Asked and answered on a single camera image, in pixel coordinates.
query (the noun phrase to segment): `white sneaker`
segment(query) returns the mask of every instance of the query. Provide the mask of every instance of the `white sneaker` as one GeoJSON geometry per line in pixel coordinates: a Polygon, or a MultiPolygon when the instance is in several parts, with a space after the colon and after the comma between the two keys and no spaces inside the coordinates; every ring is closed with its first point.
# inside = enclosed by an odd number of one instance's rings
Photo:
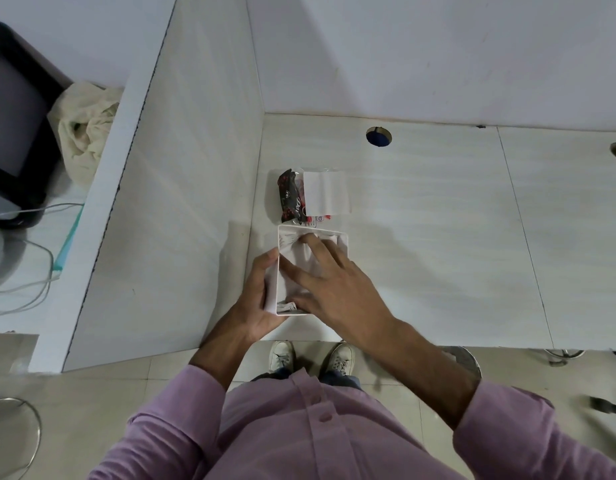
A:
{"type": "Polygon", "coordinates": [[[346,343],[339,344],[336,349],[330,354],[328,360],[328,371],[337,371],[344,376],[351,376],[352,369],[355,366],[355,351],[346,343]]]}
{"type": "Polygon", "coordinates": [[[269,371],[272,373],[282,367],[294,372],[294,347],[287,340],[275,342],[270,350],[269,371]]]}

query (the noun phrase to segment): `open box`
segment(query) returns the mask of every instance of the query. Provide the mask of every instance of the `open box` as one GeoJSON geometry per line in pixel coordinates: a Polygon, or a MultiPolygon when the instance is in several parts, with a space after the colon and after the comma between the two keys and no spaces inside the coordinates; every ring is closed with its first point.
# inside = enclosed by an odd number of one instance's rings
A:
{"type": "MultiPolygon", "coordinates": [[[[302,226],[280,225],[276,232],[266,238],[268,248],[279,247],[280,255],[286,257],[291,263],[302,268],[314,276],[321,275],[321,265],[312,254],[308,244],[299,242],[299,238],[308,233],[316,234],[320,239],[330,239],[348,256],[348,234],[325,229],[306,228],[302,226]]],[[[290,305],[285,299],[293,294],[305,293],[306,289],[293,282],[279,270],[279,259],[265,274],[267,294],[265,296],[265,310],[276,315],[307,315],[303,310],[297,309],[294,303],[290,305]]]]}

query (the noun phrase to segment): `blue jeans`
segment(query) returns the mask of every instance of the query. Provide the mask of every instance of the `blue jeans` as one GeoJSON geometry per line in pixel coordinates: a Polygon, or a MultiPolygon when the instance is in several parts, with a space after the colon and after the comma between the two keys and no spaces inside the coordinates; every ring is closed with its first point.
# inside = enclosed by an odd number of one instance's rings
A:
{"type": "MultiPolygon", "coordinates": [[[[250,382],[258,381],[259,379],[288,379],[291,374],[292,371],[290,369],[282,367],[274,372],[266,372],[265,374],[261,374],[260,376],[252,379],[250,382]]],[[[319,380],[329,386],[353,387],[355,389],[363,390],[361,389],[359,379],[354,376],[344,376],[344,374],[339,371],[327,371],[320,375],[319,380]]]]}

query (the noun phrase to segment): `pink shirt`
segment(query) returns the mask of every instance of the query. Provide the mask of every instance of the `pink shirt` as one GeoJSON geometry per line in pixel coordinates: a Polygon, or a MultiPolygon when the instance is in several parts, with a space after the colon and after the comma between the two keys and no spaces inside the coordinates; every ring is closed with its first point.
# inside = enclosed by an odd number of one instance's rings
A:
{"type": "MultiPolygon", "coordinates": [[[[455,431],[482,479],[616,479],[616,464],[560,432],[552,405],[481,381],[455,431]]],[[[304,370],[230,394],[191,365],[128,421],[90,479],[459,479],[376,399],[304,370]]]]}

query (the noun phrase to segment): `floor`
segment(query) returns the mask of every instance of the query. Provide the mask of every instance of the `floor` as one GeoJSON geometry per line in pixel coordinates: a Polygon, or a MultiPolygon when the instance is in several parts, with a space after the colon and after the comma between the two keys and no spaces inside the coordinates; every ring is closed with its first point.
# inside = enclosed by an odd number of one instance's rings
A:
{"type": "MultiPolygon", "coordinates": [[[[26,368],[34,341],[32,336],[0,335],[0,397],[14,395],[29,400],[43,421],[43,441],[26,480],[87,476],[123,434],[126,419],[163,389],[193,352],[147,357],[60,376],[27,376],[21,371],[26,368]]],[[[265,372],[270,344],[259,342],[248,351],[232,387],[265,372]]],[[[318,370],[334,346],[329,342],[294,345],[300,363],[309,372],[318,370]]],[[[616,459],[616,416],[586,407],[587,395],[599,395],[616,403],[616,356],[589,351],[566,367],[550,367],[539,351],[471,351],[485,378],[549,398],[566,432],[616,459]]],[[[471,477],[453,451],[450,429],[415,395],[361,353],[357,353],[353,372],[364,390],[392,411],[433,456],[471,477]]],[[[34,446],[30,414],[13,415],[9,411],[0,414],[0,472],[23,461],[34,446]]]]}

